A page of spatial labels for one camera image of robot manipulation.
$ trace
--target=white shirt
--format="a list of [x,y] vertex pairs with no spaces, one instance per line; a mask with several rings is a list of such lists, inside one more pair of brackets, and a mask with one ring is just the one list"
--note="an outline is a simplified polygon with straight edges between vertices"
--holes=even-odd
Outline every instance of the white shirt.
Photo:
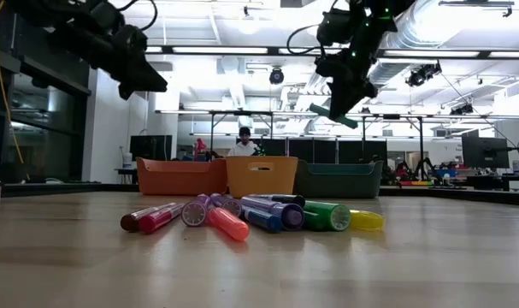
[[243,145],[242,142],[238,142],[234,148],[228,152],[228,156],[251,156],[256,151],[256,144],[253,141],[249,141],[247,145]]

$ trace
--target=bin handle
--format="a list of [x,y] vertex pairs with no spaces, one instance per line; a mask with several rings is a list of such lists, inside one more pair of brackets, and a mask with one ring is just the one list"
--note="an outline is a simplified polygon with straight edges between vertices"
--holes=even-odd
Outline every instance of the bin handle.
[[273,163],[248,163],[248,169],[251,171],[274,171]]

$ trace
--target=table surface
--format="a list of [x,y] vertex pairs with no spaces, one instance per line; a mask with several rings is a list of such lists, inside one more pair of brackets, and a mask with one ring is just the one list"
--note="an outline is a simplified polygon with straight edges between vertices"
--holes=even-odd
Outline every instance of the table surface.
[[342,200],[382,232],[244,243],[178,219],[152,235],[122,215],[189,198],[92,192],[0,205],[0,307],[519,307],[519,207],[436,198]]

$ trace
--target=yellow cable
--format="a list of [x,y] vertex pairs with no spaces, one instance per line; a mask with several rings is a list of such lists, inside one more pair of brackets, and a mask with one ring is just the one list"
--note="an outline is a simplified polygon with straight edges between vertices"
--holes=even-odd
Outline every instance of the yellow cable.
[[[3,8],[4,0],[0,3],[0,11]],[[16,131],[14,130],[14,127],[12,127],[12,119],[10,118],[10,106],[9,106],[9,100],[6,97],[6,91],[4,90],[4,82],[3,82],[3,72],[1,71],[1,62],[0,62],[0,84],[1,84],[1,92],[3,93],[3,101],[4,101],[4,107],[6,108],[6,116],[9,119],[9,125],[12,128],[12,137],[14,138],[14,145],[16,147],[16,151],[18,152],[18,158],[20,159],[21,165],[25,166],[23,162],[23,156],[21,155],[20,146],[18,145],[18,140],[16,138]],[[31,180],[29,178],[29,174],[26,172],[27,180]]]

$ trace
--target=purple marker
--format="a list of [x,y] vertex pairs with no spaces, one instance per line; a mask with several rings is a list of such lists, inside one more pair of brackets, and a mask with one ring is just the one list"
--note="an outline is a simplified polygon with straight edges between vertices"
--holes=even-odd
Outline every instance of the purple marker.
[[181,212],[181,219],[189,227],[200,226],[206,220],[210,206],[209,197],[201,194],[185,204]]
[[282,204],[265,198],[243,197],[240,203],[257,210],[266,211],[282,220],[285,230],[299,230],[304,223],[304,211],[297,204]]
[[236,217],[240,217],[240,213],[242,213],[242,205],[240,205],[240,202],[237,199],[234,199],[230,195],[223,196],[219,193],[213,193],[209,198],[215,207],[223,208],[233,213]]

